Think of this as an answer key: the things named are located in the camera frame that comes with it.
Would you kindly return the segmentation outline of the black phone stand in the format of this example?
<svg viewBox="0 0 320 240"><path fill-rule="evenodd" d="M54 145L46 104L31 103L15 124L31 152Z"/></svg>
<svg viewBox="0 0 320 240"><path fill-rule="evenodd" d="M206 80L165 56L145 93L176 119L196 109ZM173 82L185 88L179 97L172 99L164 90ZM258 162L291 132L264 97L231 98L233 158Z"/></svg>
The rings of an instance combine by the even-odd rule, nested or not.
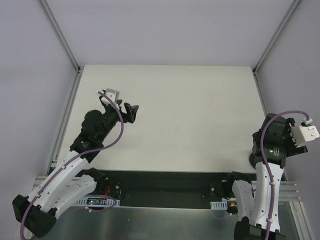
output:
<svg viewBox="0 0 320 240"><path fill-rule="evenodd" d="M250 153L248 160L249 160L250 165L255 169L256 168L256 156L253 152Z"/></svg>

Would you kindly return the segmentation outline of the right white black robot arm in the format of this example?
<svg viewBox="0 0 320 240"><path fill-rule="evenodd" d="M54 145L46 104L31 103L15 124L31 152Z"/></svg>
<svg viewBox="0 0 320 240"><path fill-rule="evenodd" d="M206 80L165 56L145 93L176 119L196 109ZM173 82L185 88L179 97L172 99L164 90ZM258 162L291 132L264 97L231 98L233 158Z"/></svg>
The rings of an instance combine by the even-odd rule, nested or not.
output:
<svg viewBox="0 0 320 240"><path fill-rule="evenodd" d="M279 222L279 193L287 157L306 153L293 135L295 120L284 118L292 111L268 113L258 131L253 133L252 156L255 162L256 187L245 175L233 171L225 192L235 197L238 221L235 240L285 240Z"/></svg>

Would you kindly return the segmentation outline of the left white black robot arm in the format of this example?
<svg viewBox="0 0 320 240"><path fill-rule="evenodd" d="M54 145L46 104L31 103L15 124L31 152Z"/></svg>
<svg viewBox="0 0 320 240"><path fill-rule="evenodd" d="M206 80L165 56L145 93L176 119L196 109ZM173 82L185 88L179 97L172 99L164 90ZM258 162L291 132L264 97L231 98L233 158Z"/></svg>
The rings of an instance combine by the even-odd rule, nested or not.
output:
<svg viewBox="0 0 320 240"><path fill-rule="evenodd" d="M86 195L102 196L107 189L106 176L89 164L105 150L103 142L117 123L134 123L138 105L102 101L105 112L90 110L84 116L80 134L70 146L63 161L27 196L12 201L15 218L20 222L20 238L28 230L34 238L48 234L61 215Z"/></svg>

